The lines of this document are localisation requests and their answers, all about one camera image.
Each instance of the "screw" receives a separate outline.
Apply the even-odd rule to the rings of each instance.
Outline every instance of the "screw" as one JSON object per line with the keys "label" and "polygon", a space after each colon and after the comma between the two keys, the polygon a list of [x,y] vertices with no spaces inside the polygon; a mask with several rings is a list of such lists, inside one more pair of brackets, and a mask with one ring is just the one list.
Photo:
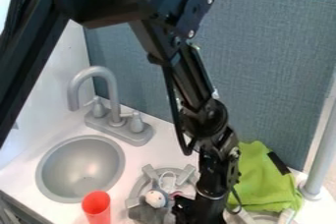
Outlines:
{"label": "screw", "polygon": [[194,30],[190,30],[188,33],[188,37],[189,38],[193,38],[195,36],[195,31]]}
{"label": "screw", "polygon": [[175,36],[172,39],[172,46],[173,47],[178,47],[178,46],[180,46],[180,44],[181,44],[181,38],[179,36]]}
{"label": "screw", "polygon": [[235,159],[238,159],[241,155],[240,150],[237,147],[233,147],[230,151],[230,156],[232,156]]}
{"label": "screw", "polygon": [[213,3],[213,0],[207,0],[207,4],[211,5]]}

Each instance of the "gray faucet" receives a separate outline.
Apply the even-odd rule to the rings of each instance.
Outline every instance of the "gray faucet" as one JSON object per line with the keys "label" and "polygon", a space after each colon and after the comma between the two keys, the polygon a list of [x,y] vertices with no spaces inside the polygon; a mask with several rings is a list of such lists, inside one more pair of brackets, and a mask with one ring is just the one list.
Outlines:
{"label": "gray faucet", "polygon": [[92,109],[84,116],[85,124],[133,146],[142,146],[149,142],[153,136],[153,129],[148,123],[142,121],[139,111],[121,116],[117,81],[113,73],[107,68],[89,67],[75,75],[68,85],[69,109],[71,111],[80,109],[79,89],[83,82],[93,77],[105,79],[111,110],[107,113],[100,97],[94,97]]}
{"label": "gray faucet", "polygon": [[123,125],[120,116],[120,103],[116,77],[105,67],[93,66],[80,71],[68,85],[68,104],[71,111],[80,109],[79,89],[84,81],[90,78],[100,77],[105,79],[107,83],[108,95],[111,103],[110,121],[111,125]]}

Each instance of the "cable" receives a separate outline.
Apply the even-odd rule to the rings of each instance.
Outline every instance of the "cable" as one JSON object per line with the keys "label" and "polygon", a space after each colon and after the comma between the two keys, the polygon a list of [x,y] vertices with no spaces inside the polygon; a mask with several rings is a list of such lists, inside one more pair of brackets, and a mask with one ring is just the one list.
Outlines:
{"label": "cable", "polygon": [[243,204],[242,204],[242,201],[241,201],[240,197],[238,196],[238,193],[237,193],[237,191],[235,190],[234,187],[232,187],[231,191],[232,191],[232,194],[234,195],[234,197],[236,198],[236,200],[238,202],[238,210],[233,210],[233,209],[229,208],[227,205],[226,205],[226,210],[232,215],[237,215],[242,211]]}
{"label": "cable", "polygon": [[176,96],[174,92],[174,84],[173,84],[173,78],[171,74],[171,70],[169,67],[162,66],[164,80],[166,82],[168,97],[169,97],[169,103],[170,108],[172,112],[172,117],[174,121],[174,127],[176,131],[176,135],[178,138],[179,145],[185,155],[190,156],[193,153],[193,149],[188,148],[185,137],[183,136],[183,131],[181,128],[181,119],[179,115],[179,109],[176,102]]}

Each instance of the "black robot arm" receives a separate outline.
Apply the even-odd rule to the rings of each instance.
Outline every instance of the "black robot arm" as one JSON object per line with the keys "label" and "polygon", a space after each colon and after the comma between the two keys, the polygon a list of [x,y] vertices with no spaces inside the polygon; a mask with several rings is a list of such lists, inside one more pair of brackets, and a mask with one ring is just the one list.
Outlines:
{"label": "black robot arm", "polygon": [[[129,23],[149,62],[161,66],[184,154],[199,152],[196,199],[176,198],[177,223],[223,224],[238,182],[238,141],[199,49],[189,42],[214,0],[12,0],[0,47],[0,138],[3,142],[34,82],[72,19],[87,28]],[[182,101],[178,111],[176,93]],[[184,134],[190,137],[186,142]]]}

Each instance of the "faucet handle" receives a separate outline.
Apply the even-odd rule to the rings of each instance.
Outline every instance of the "faucet handle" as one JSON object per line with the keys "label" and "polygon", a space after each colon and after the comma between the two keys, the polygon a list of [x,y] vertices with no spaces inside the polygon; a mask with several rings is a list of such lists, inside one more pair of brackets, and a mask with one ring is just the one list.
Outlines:
{"label": "faucet handle", "polygon": [[107,114],[107,108],[102,104],[99,96],[93,98],[92,114],[95,118],[103,118]]}
{"label": "faucet handle", "polygon": [[139,134],[144,130],[144,123],[141,118],[141,113],[138,110],[134,110],[130,121],[130,131],[134,134]]}

